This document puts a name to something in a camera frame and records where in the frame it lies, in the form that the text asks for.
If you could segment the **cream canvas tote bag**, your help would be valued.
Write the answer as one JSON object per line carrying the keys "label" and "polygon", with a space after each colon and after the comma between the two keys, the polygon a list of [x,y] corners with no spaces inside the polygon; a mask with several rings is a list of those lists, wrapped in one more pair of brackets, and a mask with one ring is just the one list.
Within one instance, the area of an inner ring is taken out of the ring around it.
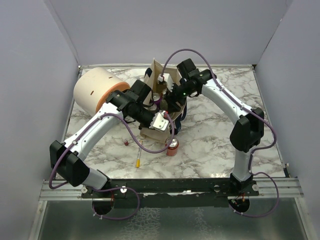
{"label": "cream canvas tote bag", "polygon": [[147,68],[143,82],[151,88],[151,92],[143,101],[145,108],[155,114],[149,127],[140,126],[140,135],[159,143],[166,143],[172,134],[181,130],[181,121],[187,115],[187,100],[169,105],[166,97],[173,93],[173,88],[181,84],[181,74],[177,68],[163,67],[155,59]]}

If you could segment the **purple soda can front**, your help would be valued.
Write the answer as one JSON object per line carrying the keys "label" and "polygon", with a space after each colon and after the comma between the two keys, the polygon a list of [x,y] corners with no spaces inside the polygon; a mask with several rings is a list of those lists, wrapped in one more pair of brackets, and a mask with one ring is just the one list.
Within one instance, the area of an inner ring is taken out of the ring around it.
{"label": "purple soda can front", "polygon": [[156,111],[158,110],[158,106],[157,106],[156,104],[153,104],[153,105],[150,106],[148,109],[149,109],[150,111],[152,111],[152,112],[156,112]]}

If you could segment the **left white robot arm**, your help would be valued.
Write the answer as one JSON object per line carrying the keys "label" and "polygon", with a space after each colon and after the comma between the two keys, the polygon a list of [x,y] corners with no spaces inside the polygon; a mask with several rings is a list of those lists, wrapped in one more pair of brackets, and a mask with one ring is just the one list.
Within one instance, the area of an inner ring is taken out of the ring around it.
{"label": "left white robot arm", "polygon": [[130,117],[150,127],[155,114],[148,111],[143,102],[152,89],[143,81],[136,80],[127,90],[112,91],[98,112],[76,134],[63,143],[54,141],[50,147],[49,181],[56,174],[74,187],[85,185],[93,188],[97,196],[106,197],[111,190],[109,178],[102,172],[86,165],[85,159],[99,140],[119,122]]}

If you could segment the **purple soda can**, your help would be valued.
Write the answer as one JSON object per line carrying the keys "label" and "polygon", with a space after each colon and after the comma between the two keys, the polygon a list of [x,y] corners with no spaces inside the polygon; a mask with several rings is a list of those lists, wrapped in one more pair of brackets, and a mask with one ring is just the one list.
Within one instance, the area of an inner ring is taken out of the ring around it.
{"label": "purple soda can", "polygon": [[153,102],[154,104],[156,104],[157,106],[159,106],[160,103],[161,103],[161,101],[162,101],[162,95],[161,95],[161,94],[156,93],[156,92],[152,94],[152,102]]}
{"label": "purple soda can", "polygon": [[156,111],[158,110],[158,106],[157,106],[156,104],[153,104],[153,105],[150,106],[148,109],[149,109],[150,111],[152,111],[152,112],[156,112]]}

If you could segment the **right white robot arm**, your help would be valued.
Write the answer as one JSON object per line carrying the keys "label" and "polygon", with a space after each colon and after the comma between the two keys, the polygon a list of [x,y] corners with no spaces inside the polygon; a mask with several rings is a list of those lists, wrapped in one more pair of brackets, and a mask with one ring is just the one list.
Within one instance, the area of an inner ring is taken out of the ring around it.
{"label": "right white robot arm", "polygon": [[191,95],[203,95],[227,115],[233,123],[229,139],[235,149],[229,189],[236,196],[242,195],[248,189],[247,182],[253,178],[252,151],[264,136],[263,110],[253,109],[241,102],[221,84],[211,69],[200,71],[190,58],[181,62],[177,69],[181,75],[180,84],[174,83],[163,71],[157,76],[159,83],[166,84],[167,94],[164,98],[168,109],[175,111],[178,109],[178,103]]}

